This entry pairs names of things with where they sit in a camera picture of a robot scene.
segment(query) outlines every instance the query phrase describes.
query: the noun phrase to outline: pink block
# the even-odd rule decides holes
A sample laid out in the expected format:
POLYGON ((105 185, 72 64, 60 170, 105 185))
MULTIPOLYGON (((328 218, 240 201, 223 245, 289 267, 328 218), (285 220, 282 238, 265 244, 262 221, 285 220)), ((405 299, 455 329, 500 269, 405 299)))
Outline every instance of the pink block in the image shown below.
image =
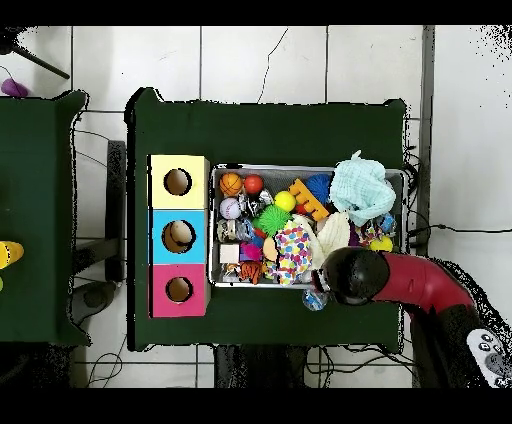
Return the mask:
POLYGON ((153 317, 204 316, 210 300, 205 264, 153 265, 153 317), (192 284, 192 296, 183 303, 175 303, 166 293, 167 283, 176 277, 186 278, 192 284))

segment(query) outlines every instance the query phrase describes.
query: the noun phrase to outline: circular hole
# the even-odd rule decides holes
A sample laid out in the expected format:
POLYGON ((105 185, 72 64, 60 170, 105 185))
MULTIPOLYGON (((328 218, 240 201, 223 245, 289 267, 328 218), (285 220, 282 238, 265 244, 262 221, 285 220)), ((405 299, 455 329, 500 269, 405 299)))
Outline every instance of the circular hole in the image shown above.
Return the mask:
POLYGON ((192 284, 185 277, 175 277, 167 283, 167 297, 176 303, 186 302, 192 296, 192 284))
POLYGON ((162 231, 162 243, 171 253, 188 252, 196 241, 196 233, 187 221, 169 222, 162 231))
POLYGON ((171 169, 164 177, 164 187, 174 196, 184 196, 192 187, 192 177, 184 169, 171 169))

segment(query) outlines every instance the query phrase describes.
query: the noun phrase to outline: white ball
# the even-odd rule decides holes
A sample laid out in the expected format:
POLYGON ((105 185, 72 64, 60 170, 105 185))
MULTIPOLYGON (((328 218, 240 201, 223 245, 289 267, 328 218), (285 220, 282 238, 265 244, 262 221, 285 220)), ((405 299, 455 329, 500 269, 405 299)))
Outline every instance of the white ball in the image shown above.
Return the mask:
POLYGON ((237 219, 240 216, 240 204, 234 197, 228 197, 220 202, 219 209, 224 219, 237 219))

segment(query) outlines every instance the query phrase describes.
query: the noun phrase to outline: remote control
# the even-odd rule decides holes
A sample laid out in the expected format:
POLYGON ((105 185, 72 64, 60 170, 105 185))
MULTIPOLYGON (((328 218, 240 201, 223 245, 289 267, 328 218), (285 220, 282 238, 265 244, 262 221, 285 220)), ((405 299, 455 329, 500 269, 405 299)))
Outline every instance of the remote control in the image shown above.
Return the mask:
POLYGON ((493 388, 511 387, 512 365, 503 356, 503 345, 489 330, 479 328, 466 338, 482 375, 493 388))

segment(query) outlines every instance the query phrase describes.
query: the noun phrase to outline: green table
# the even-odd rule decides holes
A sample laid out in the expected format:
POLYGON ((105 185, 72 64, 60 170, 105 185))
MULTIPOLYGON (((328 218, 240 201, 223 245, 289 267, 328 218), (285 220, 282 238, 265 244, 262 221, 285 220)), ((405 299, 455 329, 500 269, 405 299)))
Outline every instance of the green table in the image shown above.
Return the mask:
POLYGON ((0 98, 0 240, 24 246, 0 270, 0 341, 88 344, 67 314, 72 287, 70 127, 86 94, 0 98))
POLYGON ((147 302, 146 156, 190 154, 217 163, 334 166, 358 149, 402 167, 405 104, 227 105, 165 103, 153 89, 128 102, 128 347, 148 344, 383 343, 398 350, 399 309, 330 303, 320 312, 300 290, 213 288, 206 316, 150 319, 147 302))

